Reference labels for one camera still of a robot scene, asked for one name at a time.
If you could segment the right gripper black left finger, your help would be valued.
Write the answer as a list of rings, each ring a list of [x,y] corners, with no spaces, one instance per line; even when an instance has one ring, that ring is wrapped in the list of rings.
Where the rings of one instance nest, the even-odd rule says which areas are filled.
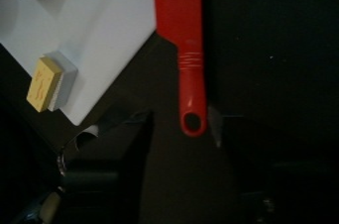
[[[153,114],[84,129],[61,147],[57,224],[137,224]]]

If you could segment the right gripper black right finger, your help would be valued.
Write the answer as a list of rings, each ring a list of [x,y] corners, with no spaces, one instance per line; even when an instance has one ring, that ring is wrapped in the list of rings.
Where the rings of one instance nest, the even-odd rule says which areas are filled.
[[[241,115],[209,107],[208,122],[233,170],[237,224],[339,224],[339,165]]]

